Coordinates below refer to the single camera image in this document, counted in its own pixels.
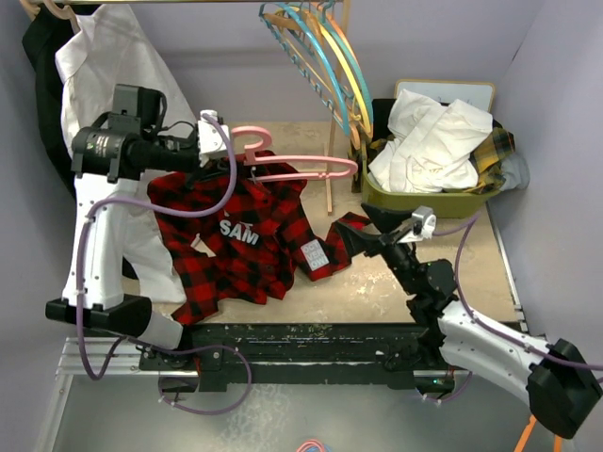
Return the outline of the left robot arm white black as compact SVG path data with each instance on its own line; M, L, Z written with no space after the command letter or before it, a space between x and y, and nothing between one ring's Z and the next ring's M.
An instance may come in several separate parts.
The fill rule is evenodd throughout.
M70 274L47 318L133 337L160 347L173 369L190 365L193 345L176 320L154 311L150 299L126 295L122 258L128 210L145 170L192 170L199 160L182 138L159 133L167 98L156 89L119 84L113 104L72 140L77 210Z

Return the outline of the pink plastic hanger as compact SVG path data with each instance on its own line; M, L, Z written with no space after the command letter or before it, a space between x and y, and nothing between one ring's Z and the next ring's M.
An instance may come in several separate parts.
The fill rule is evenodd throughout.
M276 173L267 176L256 177L256 182L283 182L294 180L331 180L351 177L358 171L358 165L349 159L332 157L327 155L268 155L260 156L259 152L265 151L272 144L272 135L269 130L260 126L238 126L231 129L231 137L244 136L258 137L259 140L244 146L244 165L247 167L260 167L266 165L293 163L324 164L325 169L310 170L306 172Z

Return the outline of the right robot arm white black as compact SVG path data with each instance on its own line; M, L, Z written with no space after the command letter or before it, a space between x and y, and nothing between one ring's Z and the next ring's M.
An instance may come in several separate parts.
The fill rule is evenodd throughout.
M472 308L459 283L458 261L419 261L418 242L438 234L430 207L394 211L363 204L374 234L339 220L335 227L349 256L380 256L404 292L424 331L419 358L429 368L445 363L477 374L525 402L551 433L572 439L602 397L596 373L571 342L513 330Z

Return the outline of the red black plaid shirt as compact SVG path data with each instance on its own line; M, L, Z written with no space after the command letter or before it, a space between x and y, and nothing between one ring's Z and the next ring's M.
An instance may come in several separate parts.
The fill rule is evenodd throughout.
M296 270L315 282L350 266L335 226L325 237L312 230L301 199L306 181L259 180L292 172L287 164L256 173L239 164L234 193L219 212L204 218L156 214L186 297L172 315L176 321L194 325L215 314L222 299L283 299Z

